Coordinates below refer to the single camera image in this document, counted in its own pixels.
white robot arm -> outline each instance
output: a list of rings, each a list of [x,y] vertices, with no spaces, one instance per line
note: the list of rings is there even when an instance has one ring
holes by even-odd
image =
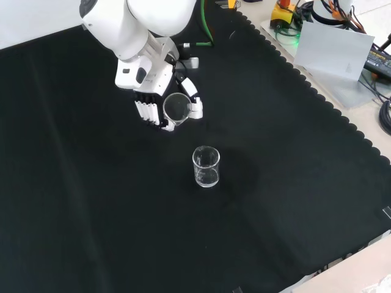
[[[163,97],[179,59],[178,49],[169,37],[186,27],[195,3],[196,0],[81,0],[79,12],[85,27],[118,58],[115,84]],[[163,37],[155,38],[149,31]],[[144,120],[161,123],[161,117],[156,121],[156,117],[142,115],[140,105],[137,109]],[[201,113],[191,117],[201,118],[202,105],[194,105],[194,109],[201,109]]]

black cloth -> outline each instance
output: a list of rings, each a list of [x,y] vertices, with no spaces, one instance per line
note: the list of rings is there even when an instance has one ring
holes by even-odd
[[[173,133],[80,27],[1,53],[1,292],[279,292],[386,230],[389,161],[239,13],[206,15],[204,118]],[[193,17],[175,41],[203,40]]]

yellow device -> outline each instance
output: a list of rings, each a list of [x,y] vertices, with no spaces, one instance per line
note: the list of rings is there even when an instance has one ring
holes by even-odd
[[[230,9],[235,7],[236,0],[228,0],[228,7]]]
[[[296,6],[290,4],[287,9],[294,11]],[[274,6],[274,9],[271,13],[270,27],[273,29],[289,29],[292,23],[293,13],[282,9],[278,3]]]

white table surface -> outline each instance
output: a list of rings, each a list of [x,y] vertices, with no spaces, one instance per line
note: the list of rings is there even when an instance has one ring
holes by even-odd
[[[293,63],[293,58],[273,39],[269,34],[261,28],[261,22],[270,19],[271,11],[276,3],[276,0],[263,0],[262,2],[248,3],[241,1],[241,7],[238,11],[251,21],[251,23],[260,30],[266,39],[268,39],[281,52],[289,63]],[[371,101],[361,107],[354,109],[344,109],[333,99],[332,94],[327,92],[322,85],[316,82],[314,78],[302,67],[294,65],[301,73],[306,76],[307,80],[311,82],[312,87],[317,89],[318,93],[326,98],[326,101],[331,102],[334,107],[341,111],[342,115],[349,118],[350,123],[357,126],[357,129],[364,133],[365,138],[370,140],[374,147],[379,149],[381,154],[391,160],[391,136],[386,134],[379,125],[379,110],[380,105],[375,101]]]
[[[361,293],[391,274],[391,236],[302,284],[292,293]]]

black cable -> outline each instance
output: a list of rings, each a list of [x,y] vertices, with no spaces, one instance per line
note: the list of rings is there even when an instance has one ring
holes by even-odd
[[[389,100],[387,100],[380,108],[379,122],[382,129],[391,136],[391,117]]]
[[[374,81],[373,86],[369,83],[368,79],[361,73],[361,76],[364,78],[365,82],[370,86],[367,87],[363,82],[359,81],[364,87],[369,89],[382,103],[383,105],[379,111],[379,123],[381,128],[391,136],[391,115],[390,115],[390,98],[382,95],[378,92],[376,88],[376,81]]]

